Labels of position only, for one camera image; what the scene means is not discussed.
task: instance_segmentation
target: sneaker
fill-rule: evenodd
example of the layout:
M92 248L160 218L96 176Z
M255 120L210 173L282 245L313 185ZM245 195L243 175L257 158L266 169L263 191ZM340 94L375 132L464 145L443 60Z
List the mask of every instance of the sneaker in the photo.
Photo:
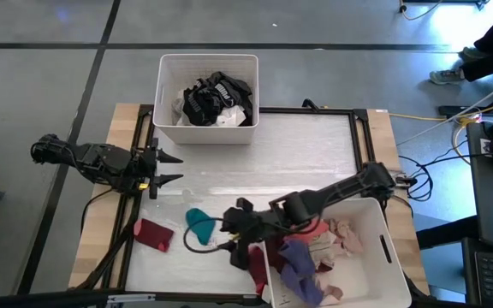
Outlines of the sneaker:
M463 56L465 56L464 61L475 61L487 57L488 54L478 50L475 47L464 47Z
M433 83L437 85L457 85L465 79L463 71L459 68L443 71L433 71L429 73L429 78Z

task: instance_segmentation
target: white storage basket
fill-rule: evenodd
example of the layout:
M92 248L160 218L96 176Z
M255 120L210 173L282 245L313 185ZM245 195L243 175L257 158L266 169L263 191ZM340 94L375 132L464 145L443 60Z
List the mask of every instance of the white storage basket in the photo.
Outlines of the white storage basket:
M340 304L325 307L408 307L412 298L379 203L374 198L344 200L327 207L323 218L348 219L365 250L352 257L339 256L334 269L324 274L330 275L331 285L343 291ZM265 267L274 308L308 307L284 285L277 271L269 267L267 255Z
M198 78L214 72L245 81L252 90L251 127L178 127L171 104ZM176 144L249 144L259 121L258 58L253 55L164 55L159 65L153 124Z

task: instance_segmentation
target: wooden table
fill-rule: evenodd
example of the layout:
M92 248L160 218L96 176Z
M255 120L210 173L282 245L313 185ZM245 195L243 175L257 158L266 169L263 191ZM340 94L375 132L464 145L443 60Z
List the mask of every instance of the wooden table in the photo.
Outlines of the wooden table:
M110 131L106 143L128 149L131 146L134 129L138 113L139 104L118 104L111 121ZM391 129L391 121L387 110L367 110L368 123L370 125L372 145L376 156L376 161L384 163L392 173L400 173L401 165L395 146L395 137ZM144 127L149 125L150 117L145 119ZM359 142L361 146L361 156L363 161L367 161L367 152L364 143L363 129L360 122L357 131L359 132ZM146 129L140 135L146 138ZM95 196L107 187L96 185L92 192ZM407 199L404 190L396 190L395 195ZM82 283L89 273L96 267L108 250L110 237L114 222L116 220L117 203L119 194L108 193L97 202L91 204L86 215L85 227L80 239L79 249L75 257L75 264L69 280L69 286L75 287ZM401 266L405 273L414 281L416 286L424 293L429 293L429 288L425 278L425 271L421 262L416 231L413 226L410 209L403 203L392 198L388 202L386 210L389 231L395 250L401 261ZM110 279L110 287L117 286L117 277L121 268L121 255L117 256Z

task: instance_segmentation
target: concrete floor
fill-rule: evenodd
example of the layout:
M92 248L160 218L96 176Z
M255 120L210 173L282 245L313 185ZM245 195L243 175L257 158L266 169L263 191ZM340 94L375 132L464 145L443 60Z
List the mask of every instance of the concrete floor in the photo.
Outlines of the concrete floor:
M0 1L0 43L98 43L111 5L110 0ZM408 14L428 7L411 5ZM388 50L107 50L78 142L105 141L115 104L151 103L159 58L167 53L257 55L263 106L299 106L311 98L331 107L436 116L438 105L472 104L493 91L493 75L460 86L427 81L431 70L455 65L453 51L493 23L493 0L482 11L472 4L442 5L417 21L404 20L397 9L395 0L123 0L111 43L386 44ZM401 50L405 44L448 46L439 52ZM19 279L54 173L51 166L34 165L28 148L45 133L66 137L95 53L0 50L0 189L7 192L0 201L0 295L11 293ZM397 141L434 124L392 122ZM452 129L437 129L399 152L430 161L450 147ZM415 170L408 163L403 168ZM413 202L417 217L452 221L475 212L466 164L441 163L431 167L431 175L434 194L426 203ZM68 173L33 292L67 287L81 210L91 192L77 172Z

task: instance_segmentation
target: purple cloth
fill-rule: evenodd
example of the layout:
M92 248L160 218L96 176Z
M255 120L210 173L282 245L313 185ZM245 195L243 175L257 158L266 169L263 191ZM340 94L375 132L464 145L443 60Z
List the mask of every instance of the purple cloth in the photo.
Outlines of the purple cloth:
M285 286L308 305L319 305L323 300L323 291L313 281L315 264L309 255L307 244L301 240L287 240L279 254L288 261L281 271L281 280Z
M287 259L296 275L311 277L315 274L315 264L309 254L309 247L301 240L286 240L279 250L279 254Z

